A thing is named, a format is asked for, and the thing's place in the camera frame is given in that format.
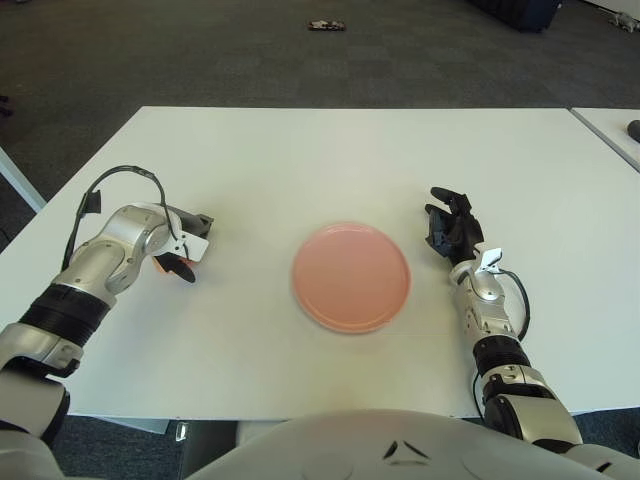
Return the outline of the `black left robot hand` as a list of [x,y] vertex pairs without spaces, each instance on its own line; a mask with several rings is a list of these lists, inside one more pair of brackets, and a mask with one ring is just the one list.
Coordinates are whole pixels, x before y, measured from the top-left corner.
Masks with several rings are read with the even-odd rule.
[[175,207],[169,207],[168,211],[177,239],[171,239],[167,249],[155,256],[154,261],[159,270],[194,283],[196,277],[192,267],[203,259],[209,248],[209,233],[214,219]]

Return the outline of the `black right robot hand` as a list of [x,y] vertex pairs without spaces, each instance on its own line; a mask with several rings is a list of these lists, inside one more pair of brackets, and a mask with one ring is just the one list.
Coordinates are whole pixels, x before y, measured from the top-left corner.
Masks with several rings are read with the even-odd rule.
[[427,244],[452,265],[450,277],[459,282],[464,275],[498,274],[502,249],[484,245],[479,221],[474,217],[465,194],[442,187],[432,187],[431,195],[444,203],[447,210],[426,204],[428,215]]

